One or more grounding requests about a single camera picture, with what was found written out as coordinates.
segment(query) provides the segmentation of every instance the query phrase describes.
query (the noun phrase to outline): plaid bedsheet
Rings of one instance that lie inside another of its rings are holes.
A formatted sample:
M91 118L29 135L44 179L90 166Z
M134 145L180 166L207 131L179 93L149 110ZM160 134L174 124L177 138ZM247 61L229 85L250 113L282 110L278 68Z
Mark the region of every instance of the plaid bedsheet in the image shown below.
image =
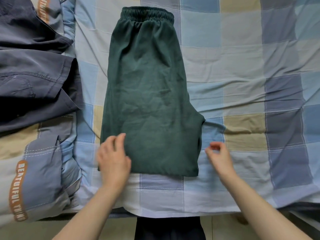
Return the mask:
M274 207L320 203L320 0L76 0L79 208L101 185L111 33L122 7L140 5L174 14L190 101L206 122L198 177L133 174L119 206L145 217L239 211L206 158L210 141L227 144L237 173Z

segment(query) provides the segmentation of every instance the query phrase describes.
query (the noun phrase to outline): hand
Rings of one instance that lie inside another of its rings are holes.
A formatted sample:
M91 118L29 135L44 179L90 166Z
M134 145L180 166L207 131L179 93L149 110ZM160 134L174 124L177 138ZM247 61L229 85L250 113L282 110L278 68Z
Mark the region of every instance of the hand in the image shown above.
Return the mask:
M131 169L131 160L124 149L125 137L125 133L108 137L97 152L102 185L117 190L119 194L126 185Z
M222 182L225 177L237 175L233 168L230 152L224 143L211 142L210 146L205 149L205 153Z

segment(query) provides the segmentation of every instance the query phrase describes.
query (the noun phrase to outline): floor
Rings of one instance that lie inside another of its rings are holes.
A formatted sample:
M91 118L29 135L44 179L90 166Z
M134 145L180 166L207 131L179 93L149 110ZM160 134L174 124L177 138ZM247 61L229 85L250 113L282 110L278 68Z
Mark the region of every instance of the floor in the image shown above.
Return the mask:
M207 240L258 240L252 228L241 225L230 215L204 216L200 218ZM50 240L67 221L42 221L14 223L0 229L1 240ZM101 240L134 240L136 218L109 219Z

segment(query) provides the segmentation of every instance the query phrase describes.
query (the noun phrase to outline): forearm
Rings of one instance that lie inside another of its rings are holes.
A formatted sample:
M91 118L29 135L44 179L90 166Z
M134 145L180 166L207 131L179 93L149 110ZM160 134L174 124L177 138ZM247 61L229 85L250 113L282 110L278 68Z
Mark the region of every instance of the forearm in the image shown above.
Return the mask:
M238 176L227 176L223 183L262 240L310 240Z
M53 240L96 240L119 195L115 189L101 187Z

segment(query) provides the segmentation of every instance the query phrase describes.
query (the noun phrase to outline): green pants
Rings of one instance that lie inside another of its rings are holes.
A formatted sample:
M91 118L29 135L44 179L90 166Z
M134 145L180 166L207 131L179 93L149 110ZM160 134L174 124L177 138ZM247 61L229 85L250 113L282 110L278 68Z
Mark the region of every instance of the green pants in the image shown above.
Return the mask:
M190 104L174 16L124 7L111 36L101 142L126 133L133 173L198 176L204 117Z

